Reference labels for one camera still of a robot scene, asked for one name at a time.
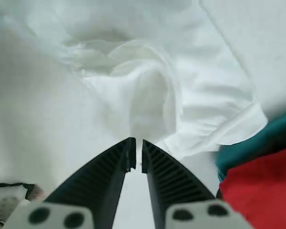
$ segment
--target clothing pile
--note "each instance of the clothing pile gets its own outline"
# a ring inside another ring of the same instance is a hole
[[[223,199],[256,229],[286,229],[286,115],[218,154]]]

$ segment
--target white surface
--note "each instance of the white surface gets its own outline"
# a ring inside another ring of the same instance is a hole
[[[197,0],[12,2],[0,0],[0,25],[72,69],[110,109],[118,137],[164,141],[182,158],[246,140],[267,123]],[[99,125],[95,132],[108,128]]]
[[[202,5],[252,77],[265,113],[273,118],[286,112],[286,0],[204,0]],[[110,131],[93,133],[89,126],[101,120],[95,120],[91,92],[58,66],[0,29],[0,182],[18,177],[30,181],[36,172],[36,179],[31,182],[38,181],[51,191],[46,187],[54,187],[58,182],[51,174],[69,176],[73,173],[69,161],[80,167],[118,139]],[[106,106],[97,112],[111,115]],[[103,135],[111,139],[104,142]],[[85,144],[92,141],[98,142],[93,150]],[[54,167],[55,160],[63,160],[64,155],[68,155],[68,160],[62,161],[63,170]],[[186,166],[214,193],[217,174],[212,161],[205,159],[208,157],[209,154],[192,156],[193,163]],[[197,170],[202,160],[204,166]],[[125,190],[129,200],[126,205],[134,207],[138,198],[134,187],[127,186]],[[152,225],[148,206],[141,213]],[[128,225],[126,216],[121,217],[121,227]],[[136,222],[146,228],[145,222]]]

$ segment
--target black fabric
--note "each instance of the black fabric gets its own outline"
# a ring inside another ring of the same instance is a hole
[[[26,195],[25,195],[25,198],[28,199],[28,196],[32,192],[34,185],[25,184],[25,183],[14,183],[14,184],[0,183],[0,187],[14,187],[14,186],[20,186],[20,185],[22,185],[24,188],[26,188],[28,190]]]

